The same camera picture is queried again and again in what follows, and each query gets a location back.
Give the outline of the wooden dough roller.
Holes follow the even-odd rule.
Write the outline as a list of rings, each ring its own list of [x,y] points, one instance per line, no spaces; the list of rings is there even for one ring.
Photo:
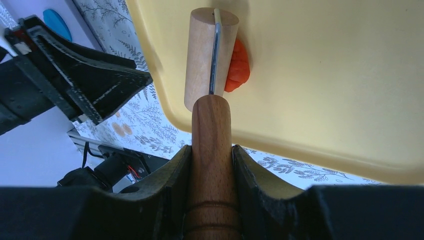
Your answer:
[[[242,224],[224,99],[239,19],[200,7],[190,13],[184,105],[191,112],[191,163],[183,237],[240,240]]]

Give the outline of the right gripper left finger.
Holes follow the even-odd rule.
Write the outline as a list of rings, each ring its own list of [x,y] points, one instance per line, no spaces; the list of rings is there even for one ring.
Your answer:
[[[91,186],[2,187],[3,240],[181,240],[192,148],[141,181],[109,193]]]

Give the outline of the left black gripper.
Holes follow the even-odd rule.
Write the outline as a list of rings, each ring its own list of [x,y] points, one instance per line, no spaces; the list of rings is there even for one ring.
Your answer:
[[[3,31],[0,64],[0,134],[58,107],[71,121],[98,125],[152,83],[134,61],[58,35],[38,17]]]

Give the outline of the red dough ball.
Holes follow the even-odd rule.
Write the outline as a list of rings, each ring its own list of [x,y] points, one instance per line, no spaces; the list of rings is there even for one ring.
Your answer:
[[[233,92],[245,84],[251,74],[249,56],[245,45],[240,39],[235,40],[224,91]]]

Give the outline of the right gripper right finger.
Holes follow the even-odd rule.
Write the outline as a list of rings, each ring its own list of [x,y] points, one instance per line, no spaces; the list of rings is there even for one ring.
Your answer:
[[[290,185],[232,148],[245,240],[421,240],[424,188]]]

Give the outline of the yellow tray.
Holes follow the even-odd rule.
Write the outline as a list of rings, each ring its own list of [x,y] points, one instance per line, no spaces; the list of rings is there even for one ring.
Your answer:
[[[424,182],[421,0],[129,0],[167,119],[184,105],[191,11],[239,18],[251,74],[225,95],[234,143],[390,183]]]

